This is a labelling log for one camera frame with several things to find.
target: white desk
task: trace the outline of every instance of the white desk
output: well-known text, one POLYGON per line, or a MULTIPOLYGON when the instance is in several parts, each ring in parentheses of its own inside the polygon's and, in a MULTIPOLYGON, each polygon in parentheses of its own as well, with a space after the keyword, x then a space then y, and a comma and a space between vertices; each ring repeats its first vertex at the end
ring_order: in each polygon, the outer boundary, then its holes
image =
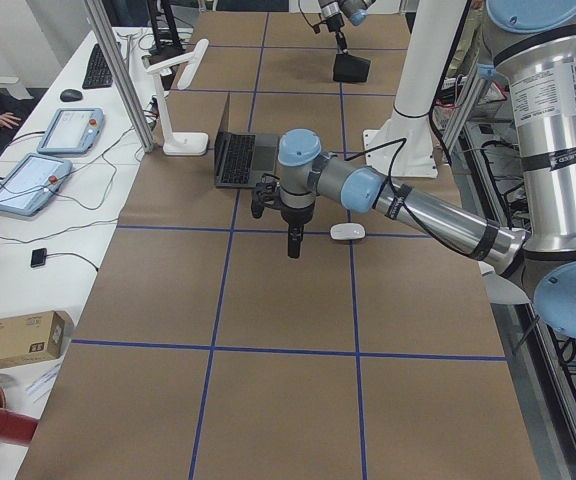
MULTIPOLYGON (((139 48, 137 40, 147 29, 118 28, 116 31, 121 35, 137 34, 131 50, 130 75, 140 102, 145 107, 154 93, 154 86, 141 61, 146 52, 139 48)), ((122 53, 125 53, 126 40, 118 40, 122 43, 122 53)), ((106 120, 102 133, 87 155, 70 157, 74 168, 91 162, 131 127, 115 86, 83 90, 84 98, 79 102, 65 104, 59 100, 61 91, 66 88, 81 90, 88 57, 95 41, 91 32, 19 132, 19 135, 23 135, 45 130, 55 110, 60 107, 102 108, 106 120)), ((145 47, 150 42, 144 39, 142 43, 145 47)), ((26 153, 35 151, 39 139, 40 136, 27 137, 12 144, 0 159, 0 176, 7 174, 26 153)), ((129 132, 106 154, 107 160, 117 168, 117 173, 110 193, 100 208, 90 211, 72 200, 56 198, 32 218, 0 214, 0 236, 30 240, 76 225, 114 220, 126 201, 139 168, 138 159, 142 155, 136 134, 134 131, 129 132)), ((60 194, 74 197, 87 206, 99 205, 112 173, 113 168, 98 159, 73 174, 64 183, 60 194)), ((46 247, 48 253, 73 252, 99 266, 114 229, 114 223, 106 223, 30 244, 0 240, 0 318, 44 310, 65 310, 76 325, 95 280, 95 270, 85 261, 72 256, 49 258, 45 266, 31 269, 31 251, 46 247)), ((25 388, 59 362, 55 360, 0 370, 0 385, 6 393, 9 408, 40 417, 48 395, 33 403, 25 393, 25 388)), ((15 478, 26 450, 24 447, 0 444, 0 480, 15 478)))

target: black computer mouse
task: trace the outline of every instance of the black computer mouse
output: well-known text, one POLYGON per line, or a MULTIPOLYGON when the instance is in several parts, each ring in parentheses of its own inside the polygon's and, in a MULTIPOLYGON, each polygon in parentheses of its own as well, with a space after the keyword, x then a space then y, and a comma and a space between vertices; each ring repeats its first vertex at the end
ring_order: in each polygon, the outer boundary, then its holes
POLYGON ((62 102, 76 102, 82 98, 84 98, 84 94, 74 88, 67 88, 59 95, 59 99, 62 102))

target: chair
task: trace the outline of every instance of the chair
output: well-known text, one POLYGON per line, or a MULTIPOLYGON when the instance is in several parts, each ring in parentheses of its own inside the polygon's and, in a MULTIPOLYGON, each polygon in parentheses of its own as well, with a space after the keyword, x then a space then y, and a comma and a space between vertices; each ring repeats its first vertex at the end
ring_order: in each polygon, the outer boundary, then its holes
POLYGON ((21 83, 19 77, 0 76, 0 88, 5 88, 8 93, 17 100, 33 98, 33 96, 28 93, 25 85, 21 83))

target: smartphone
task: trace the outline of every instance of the smartphone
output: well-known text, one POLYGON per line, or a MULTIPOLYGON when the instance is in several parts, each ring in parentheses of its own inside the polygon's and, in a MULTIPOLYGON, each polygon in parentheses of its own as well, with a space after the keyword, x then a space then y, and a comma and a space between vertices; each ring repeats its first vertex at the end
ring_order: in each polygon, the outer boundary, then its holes
POLYGON ((41 267, 42 265, 46 264, 46 255, 48 254, 48 250, 45 248, 38 248, 32 251, 32 255, 30 256, 30 267, 37 268, 41 267))

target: laptop keyboard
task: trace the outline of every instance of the laptop keyboard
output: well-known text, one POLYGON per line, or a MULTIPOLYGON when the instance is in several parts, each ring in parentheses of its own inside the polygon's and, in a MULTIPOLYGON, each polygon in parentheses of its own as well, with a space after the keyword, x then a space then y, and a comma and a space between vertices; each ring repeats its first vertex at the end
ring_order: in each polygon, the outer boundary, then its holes
POLYGON ((223 183, 246 184, 255 149, 254 135, 231 135, 221 175, 223 183))

